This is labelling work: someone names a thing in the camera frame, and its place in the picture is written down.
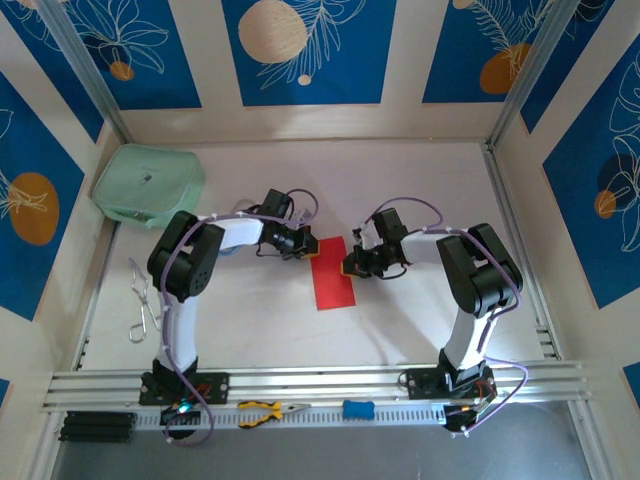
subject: orange circle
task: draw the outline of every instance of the orange circle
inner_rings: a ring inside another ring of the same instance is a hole
[[[594,207],[599,217],[605,220],[611,218],[616,212],[616,196],[609,190],[603,190],[596,195]]]
[[[519,43],[496,53],[482,67],[480,88],[492,95],[500,95],[511,90],[530,49],[531,45],[528,43]]]
[[[113,62],[109,66],[109,71],[111,75],[116,77],[118,80],[122,80],[123,82],[128,82],[134,76],[133,68],[130,65],[127,65],[124,62],[119,60]]]
[[[39,173],[23,173],[11,183],[9,197],[16,202],[9,209],[9,215],[18,236],[31,245],[49,243],[60,217],[58,194],[49,179]]]

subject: red paper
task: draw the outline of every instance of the red paper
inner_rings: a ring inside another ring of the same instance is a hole
[[[311,274],[318,310],[353,307],[356,304],[351,278],[341,273],[342,261],[346,256],[344,238],[320,240],[320,253],[311,259]]]

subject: yellow-handled pliers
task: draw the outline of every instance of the yellow-handled pliers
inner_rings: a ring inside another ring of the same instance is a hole
[[[256,420],[255,422],[242,422],[238,426],[240,428],[245,428],[245,429],[259,427],[263,423],[267,423],[270,420],[280,420],[287,413],[297,412],[298,410],[303,410],[309,407],[311,407],[310,403],[282,404],[280,402],[267,403],[267,402],[256,402],[253,400],[249,402],[240,402],[238,403],[239,409],[266,408],[267,410],[271,410],[271,411],[267,413],[264,417]]]

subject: blue eraser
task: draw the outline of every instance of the blue eraser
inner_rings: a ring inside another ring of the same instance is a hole
[[[344,418],[362,418],[373,420],[376,415],[373,412],[375,405],[373,402],[353,402],[345,400],[342,403],[342,416]]]

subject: floor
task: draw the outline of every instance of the floor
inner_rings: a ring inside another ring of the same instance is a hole
[[[130,444],[64,443],[53,479],[587,480],[564,404],[509,405],[470,438],[442,427],[218,430],[196,448],[160,432]]]
[[[181,147],[194,151],[207,182],[198,214],[229,212],[241,199],[260,202],[269,188],[303,187],[320,200],[312,231],[318,238],[351,230],[380,203],[396,196],[429,200],[450,226],[490,223],[506,231],[477,144],[425,141],[315,141]],[[305,204],[296,197],[297,205]],[[396,207],[409,230],[434,220],[411,203]],[[140,304],[130,290],[128,258],[141,266],[161,230],[123,225],[108,262],[83,369],[146,369],[160,334],[151,328],[134,345],[129,327]],[[254,247],[220,257],[201,295],[197,324],[200,367],[253,368],[431,363],[446,343],[457,306],[440,266],[414,265],[403,278],[354,280],[356,306],[319,312],[308,261],[257,258]],[[156,304],[155,293],[150,295]],[[543,355],[535,315],[523,307],[501,318],[488,354],[514,360]]]

